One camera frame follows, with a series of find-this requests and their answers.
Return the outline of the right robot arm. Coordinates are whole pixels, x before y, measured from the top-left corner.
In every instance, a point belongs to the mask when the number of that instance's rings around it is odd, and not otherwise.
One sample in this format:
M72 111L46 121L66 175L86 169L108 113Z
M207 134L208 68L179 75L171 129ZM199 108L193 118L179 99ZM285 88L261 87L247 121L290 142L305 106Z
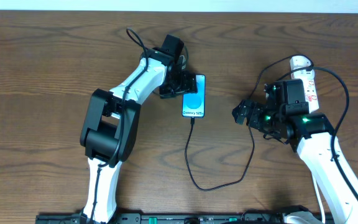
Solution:
M265 92L264 104L242 100L232 111L234 121L291 145L315 178L334 222L358 223L358 179L326 115L310 113L302 80L277 81Z

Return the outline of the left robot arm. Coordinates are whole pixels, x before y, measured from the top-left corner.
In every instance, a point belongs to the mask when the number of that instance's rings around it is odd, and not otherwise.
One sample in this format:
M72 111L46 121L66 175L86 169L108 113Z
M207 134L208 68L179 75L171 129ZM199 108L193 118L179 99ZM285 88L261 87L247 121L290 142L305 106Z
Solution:
M167 35L161 47L144 47L138 67L120 85L91 95L80 134L90 169L81 223L108 223L117 209L122 164L132 152L144 101L159 90L162 99L197 91L195 74L185 69L181 39Z

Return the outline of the blue screen smartphone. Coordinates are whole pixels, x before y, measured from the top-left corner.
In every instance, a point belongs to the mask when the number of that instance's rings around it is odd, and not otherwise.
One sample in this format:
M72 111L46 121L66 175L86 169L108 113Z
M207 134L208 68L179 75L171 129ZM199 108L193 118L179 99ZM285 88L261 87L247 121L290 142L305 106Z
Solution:
M187 93L183 95L181 112L183 117L204 117L206 93L206 77L204 75L196 75L196 87L196 93Z

